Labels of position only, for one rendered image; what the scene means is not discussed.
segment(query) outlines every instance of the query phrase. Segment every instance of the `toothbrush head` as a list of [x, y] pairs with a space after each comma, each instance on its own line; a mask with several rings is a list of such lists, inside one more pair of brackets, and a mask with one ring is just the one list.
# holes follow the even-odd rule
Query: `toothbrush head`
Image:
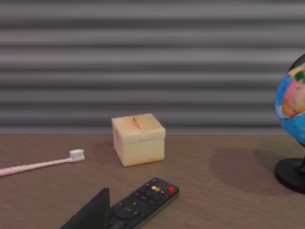
[[82, 161], [85, 159], [85, 154], [83, 149], [70, 150], [70, 159], [74, 161]]

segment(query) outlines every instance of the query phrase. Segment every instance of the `black object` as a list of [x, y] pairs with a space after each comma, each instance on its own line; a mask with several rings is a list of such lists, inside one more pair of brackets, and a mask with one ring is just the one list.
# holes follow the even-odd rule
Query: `black object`
[[[300, 56], [288, 70], [305, 63], [305, 54]], [[305, 158], [288, 158], [279, 161], [274, 169], [275, 177], [286, 187], [296, 192], [305, 193]]]
[[61, 229], [108, 229], [109, 219], [109, 189], [104, 188]]
[[110, 229], [139, 229], [179, 196], [179, 188], [154, 178], [111, 208]]

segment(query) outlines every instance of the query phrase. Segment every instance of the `black globe base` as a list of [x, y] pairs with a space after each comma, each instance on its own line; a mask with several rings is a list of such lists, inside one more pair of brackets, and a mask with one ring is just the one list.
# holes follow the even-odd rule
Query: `black globe base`
[[288, 158], [279, 161], [274, 169], [277, 180], [287, 188], [305, 194], [305, 160]]

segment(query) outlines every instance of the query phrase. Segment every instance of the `desk globe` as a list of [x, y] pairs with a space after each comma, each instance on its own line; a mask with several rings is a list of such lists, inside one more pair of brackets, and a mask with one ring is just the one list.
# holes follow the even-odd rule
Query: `desk globe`
[[[281, 81], [275, 112], [283, 129], [305, 147], [305, 54], [293, 63]], [[279, 161], [274, 174], [284, 186], [305, 193], [305, 158]]]

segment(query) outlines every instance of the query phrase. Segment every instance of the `wooden tabletop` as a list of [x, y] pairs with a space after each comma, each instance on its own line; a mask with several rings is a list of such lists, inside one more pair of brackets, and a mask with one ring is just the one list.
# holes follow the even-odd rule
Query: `wooden tabletop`
[[102, 188], [116, 203], [152, 177], [181, 193], [144, 229], [303, 229], [305, 196], [280, 185], [275, 163], [303, 157], [284, 135], [170, 135], [162, 162], [124, 168], [111, 135], [0, 135], [0, 167], [86, 160], [0, 178], [0, 229], [57, 229]]

